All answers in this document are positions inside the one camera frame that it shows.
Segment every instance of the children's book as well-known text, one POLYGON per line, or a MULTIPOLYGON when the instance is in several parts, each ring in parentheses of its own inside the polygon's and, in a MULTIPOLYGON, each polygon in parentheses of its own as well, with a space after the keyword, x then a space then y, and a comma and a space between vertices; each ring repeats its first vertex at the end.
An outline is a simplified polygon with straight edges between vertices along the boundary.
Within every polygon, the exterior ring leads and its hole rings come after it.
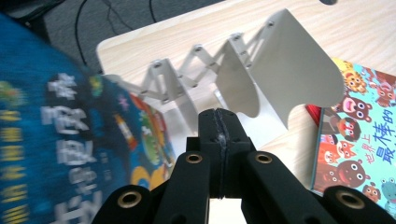
POLYGON ((308 112, 308 114, 311 116, 315 124, 319 126, 320 118, 321 118, 321 107, 315 105, 305 105, 305 109, 308 112))
POLYGON ((176 162, 163 115, 0 13, 0 223, 91 223, 176 162))
POLYGON ((322 108, 312 190, 357 189, 396 217, 396 77, 333 60, 345 95, 322 108))

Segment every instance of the floor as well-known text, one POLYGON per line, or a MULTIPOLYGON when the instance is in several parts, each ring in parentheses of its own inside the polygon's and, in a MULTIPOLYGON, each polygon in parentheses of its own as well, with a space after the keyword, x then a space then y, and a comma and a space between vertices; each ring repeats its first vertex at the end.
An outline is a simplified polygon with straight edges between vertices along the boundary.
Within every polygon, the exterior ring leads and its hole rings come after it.
POLYGON ((101 41, 220 1, 19 0, 17 7, 6 7, 8 15, 18 18, 59 2, 43 16, 49 42, 93 72, 102 73, 95 53, 101 41))

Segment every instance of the wooden table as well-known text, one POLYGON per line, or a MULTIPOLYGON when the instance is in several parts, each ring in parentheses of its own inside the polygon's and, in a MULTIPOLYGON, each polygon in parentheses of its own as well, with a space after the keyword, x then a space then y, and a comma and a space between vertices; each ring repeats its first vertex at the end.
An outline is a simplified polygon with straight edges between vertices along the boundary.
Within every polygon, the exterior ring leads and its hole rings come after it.
MULTIPOLYGON (((106 74, 134 80, 156 59, 169 58, 178 68, 195 44, 213 55, 230 34, 244 33, 248 41, 283 8, 329 56, 396 75, 396 1, 389 0, 339 0, 333 6, 319 0, 230 0, 107 39, 98 57, 106 74)), ((309 188, 317 131, 299 105, 290 113, 289 132, 260 149, 275 153, 309 188)))

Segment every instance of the colorful book cover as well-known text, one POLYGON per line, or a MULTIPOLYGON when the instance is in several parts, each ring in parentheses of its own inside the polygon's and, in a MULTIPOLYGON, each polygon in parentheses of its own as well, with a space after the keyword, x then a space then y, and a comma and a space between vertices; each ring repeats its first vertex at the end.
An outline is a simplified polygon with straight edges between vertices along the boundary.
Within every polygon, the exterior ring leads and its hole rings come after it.
POLYGON ((315 105, 306 105, 305 109, 308 112, 308 114, 311 116, 315 124, 319 126, 320 118, 321 118, 321 107, 315 105))
POLYGON ((162 114, 0 14, 0 223, 91 223, 175 164, 162 114))
POLYGON ((312 189, 345 185, 396 217, 396 77, 333 60, 346 91, 339 104, 322 109, 312 189))

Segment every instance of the white book stand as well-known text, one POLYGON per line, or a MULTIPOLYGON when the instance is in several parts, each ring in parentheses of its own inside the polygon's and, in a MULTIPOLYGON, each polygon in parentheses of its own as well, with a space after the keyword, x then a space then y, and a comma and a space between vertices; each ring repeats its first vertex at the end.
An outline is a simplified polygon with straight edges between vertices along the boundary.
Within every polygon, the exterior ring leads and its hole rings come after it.
POLYGON ((186 137, 197 134, 198 112, 210 107, 237 113, 247 136, 260 148, 287 131, 295 106, 328 107, 344 94, 337 66, 286 9, 247 43, 242 34, 233 34, 214 56, 202 45, 193 46, 178 69, 168 59, 154 61, 140 85, 106 77, 149 104, 155 104, 150 99, 161 102, 177 155, 184 152, 186 137), (202 106, 197 106, 201 98, 191 99, 196 95, 191 91, 199 88, 210 95, 202 98, 202 106), (166 110, 171 102, 176 106, 166 110))

